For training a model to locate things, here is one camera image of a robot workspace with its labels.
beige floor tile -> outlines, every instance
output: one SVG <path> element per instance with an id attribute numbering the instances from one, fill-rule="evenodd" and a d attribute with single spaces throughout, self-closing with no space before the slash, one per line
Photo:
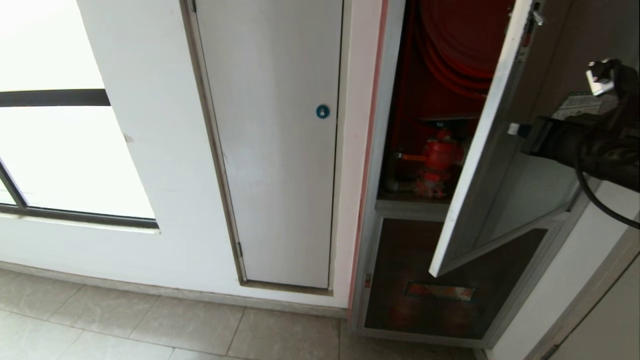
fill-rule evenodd
<path id="1" fill-rule="evenodd" d="M 237 360 L 237 358 L 205 354 L 203 352 L 183 350 L 177 348 L 171 354 L 169 360 Z"/>
<path id="2" fill-rule="evenodd" d="M 248 307 L 227 355 L 259 360 L 337 360 L 338 322 Z"/>
<path id="3" fill-rule="evenodd" d="M 60 360 L 168 360 L 170 347 L 85 331 Z"/>
<path id="4" fill-rule="evenodd" d="M 85 286 L 49 321 L 126 338 L 156 299 L 153 295 Z"/>
<path id="5" fill-rule="evenodd" d="M 81 333 L 80 329 L 6 313 L 0 322 L 0 359 L 57 360 Z"/>
<path id="6" fill-rule="evenodd" d="M 340 360 L 451 360 L 447 347 L 348 334 L 340 322 Z"/>
<path id="7" fill-rule="evenodd" d="M 0 269 L 0 289 L 18 277 L 18 275 L 20 275 L 18 272 Z"/>
<path id="8" fill-rule="evenodd" d="M 243 307 L 161 297 L 130 339 L 224 355 Z"/>
<path id="9" fill-rule="evenodd" d="M 0 289 L 0 309 L 46 320 L 81 284 L 20 275 Z"/>

frosted window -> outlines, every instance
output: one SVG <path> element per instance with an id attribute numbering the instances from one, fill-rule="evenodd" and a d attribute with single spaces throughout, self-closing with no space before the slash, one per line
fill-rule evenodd
<path id="1" fill-rule="evenodd" d="M 109 106 L 0 108 L 0 156 L 29 206 L 154 218 Z"/>
<path id="2" fill-rule="evenodd" d="M 0 53 L 0 92 L 104 88 L 76 0 L 0 0 Z"/>
<path id="3" fill-rule="evenodd" d="M 0 181 L 0 204 L 15 205 L 15 201 L 13 201 L 13 198 L 11 197 L 9 192 L 6 191 L 6 188 L 4 187 L 2 181 Z"/>

cabinet shelf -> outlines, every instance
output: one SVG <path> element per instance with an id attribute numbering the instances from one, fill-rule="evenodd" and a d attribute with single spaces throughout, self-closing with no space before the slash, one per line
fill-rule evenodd
<path id="1" fill-rule="evenodd" d="M 376 212 L 385 218 L 444 221 L 449 202 L 449 199 L 425 199 L 412 193 L 379 193 Z"/>

baseboard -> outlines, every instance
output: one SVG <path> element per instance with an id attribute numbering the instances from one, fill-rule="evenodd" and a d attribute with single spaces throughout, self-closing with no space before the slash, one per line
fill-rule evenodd
<path id="1" fill-rule="evenodd" d="M 50 279 L 76 282 L 78 284 L 99 286 L 101 288 L 132 291 L 135 293 L 159 295 L 164 297 L 176 297 L 179 299 L 217 302 L 220 304 L 227 304 L 227 305 L 256 307 L 259 309 L 287 311 L 290 313 L 327 316 L 330 318 L 347 318 L 347 309 L 343 309 L 339 307 L 307 305 L 307 304 L 298 304 L 295 302 L 286 302 L 286 301 L 279 301 L 279 300 L 258 299 L 254 297 L 242 297 L 242 296 L 226 295 L 226 294 L 219 294 L 219 293 L 209 293 L 205 291 L 165 288 L 162 286 L 136 284 L 134 282 L 100 279 L 98 277 L 69 274 L 66 272 L 58 272 L 54 270 L 35 268 L 32 266 L 7 263 L 4 261 L 0 261 L 0 269 L 10 270 L 15 272 L 20 272 L 23 274 L 40 276 L 40 277 L 48 277 Z"/>
<path id="2" fill-rule="evenodd" d="M 489 360 L 489 358 L 486 356 L 486 352 L 484 352 L 484 350 L 481 348 L 474 349 L 474 356 L 476 357 L 476 360 Z"/>

door hinge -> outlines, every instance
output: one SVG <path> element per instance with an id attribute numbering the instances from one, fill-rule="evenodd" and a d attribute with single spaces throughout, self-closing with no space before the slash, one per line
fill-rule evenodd
<path id="1" fill-rule="evenodd" d="M 558 346 L 557 345 L 552 346 L 549 349 L 549 351 L 547 351 L 544 355 L 542 355 L 540 360 L 549 360 L 557 350 L 558 350 Z"/>
<path id="2" fill-rule="evenodd" d="M 531 43 L 533 42 L 536 27 L 542 26 L 545 23 L 545 18 L 542 16 L 543 3 L 544 0 L 536 1 L 529 13 L 529 20 L 527 21 L 525 33 L 520 41 L 520 48 L 518 49 L 518 55 L 516 56 L 516 62 L 518 63 L 523 63 L 527 57 L 529 57 L 529 51 L 531 50 Z"/>

